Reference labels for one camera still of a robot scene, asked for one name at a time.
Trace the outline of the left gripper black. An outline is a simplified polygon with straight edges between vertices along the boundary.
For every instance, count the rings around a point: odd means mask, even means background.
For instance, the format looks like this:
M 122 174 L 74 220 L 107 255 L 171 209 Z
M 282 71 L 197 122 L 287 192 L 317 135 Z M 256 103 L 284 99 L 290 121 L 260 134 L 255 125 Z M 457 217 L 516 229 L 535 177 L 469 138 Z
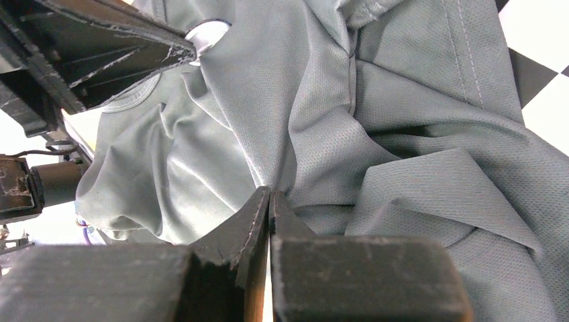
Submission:
M 2 1 L 1 222 L 75 199 L 89 165 L 59 109 L 104 105 L 195 61 L 182 32 L 123 1 Z

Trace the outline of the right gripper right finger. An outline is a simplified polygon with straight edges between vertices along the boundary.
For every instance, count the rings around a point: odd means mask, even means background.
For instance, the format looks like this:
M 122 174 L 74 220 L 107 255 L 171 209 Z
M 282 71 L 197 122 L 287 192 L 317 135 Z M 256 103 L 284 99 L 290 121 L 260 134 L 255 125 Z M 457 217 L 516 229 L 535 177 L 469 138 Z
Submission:
M 317 235 L 273 192 L 268 210 L 275 321 L 472 321 L 446 249 L 409 236 Z

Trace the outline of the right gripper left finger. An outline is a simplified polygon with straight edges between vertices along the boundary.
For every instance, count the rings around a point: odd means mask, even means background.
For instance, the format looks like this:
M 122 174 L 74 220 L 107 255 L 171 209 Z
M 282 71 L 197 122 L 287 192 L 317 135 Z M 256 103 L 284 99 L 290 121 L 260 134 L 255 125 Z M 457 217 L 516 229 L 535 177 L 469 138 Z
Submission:
M 1 281 L 2 321 L 258 321 L 270 190 L 188 246 L 40 246 Z

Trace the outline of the grey t-shirt garment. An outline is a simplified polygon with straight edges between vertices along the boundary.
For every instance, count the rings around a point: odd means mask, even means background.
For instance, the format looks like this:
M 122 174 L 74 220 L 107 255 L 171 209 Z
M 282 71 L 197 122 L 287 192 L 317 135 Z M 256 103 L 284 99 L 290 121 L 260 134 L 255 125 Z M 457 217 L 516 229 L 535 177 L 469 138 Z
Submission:
M 76 212 L 190 244 L 259 186 L 316 233 L 423 235 L 477 321 L 568 320 L 568 157 L 525 127 L 494 1 L 134 1 L 229 30 L 106 105 Z

